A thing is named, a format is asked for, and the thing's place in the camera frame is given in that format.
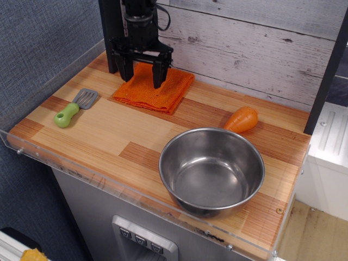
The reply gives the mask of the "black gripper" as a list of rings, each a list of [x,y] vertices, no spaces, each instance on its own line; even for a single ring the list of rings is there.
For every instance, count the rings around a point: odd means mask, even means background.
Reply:
[[[160,42],[157,13],[123,15],[125,37],[112,39],[114,59],[121,78],[128,82],[134,76],[133,62],[152,64],[153,85],[161,87],[172,65],[173,48]]]

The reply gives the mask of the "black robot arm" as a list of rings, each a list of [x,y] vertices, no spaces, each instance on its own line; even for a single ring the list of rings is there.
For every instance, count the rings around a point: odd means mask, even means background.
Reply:
[[[172,65],[173,48],[158,39],[158,32],[167,30],[171,23],[169,18],[166,27],[161,28],[158,10],[168,11],[156,1],[124,1],[123,5],[127,36],[111,39],[116,66],[121,78],[128,82],[134,76],[134,61],[151,64],[153,86],[158,89],[166,81],[168,68]]]

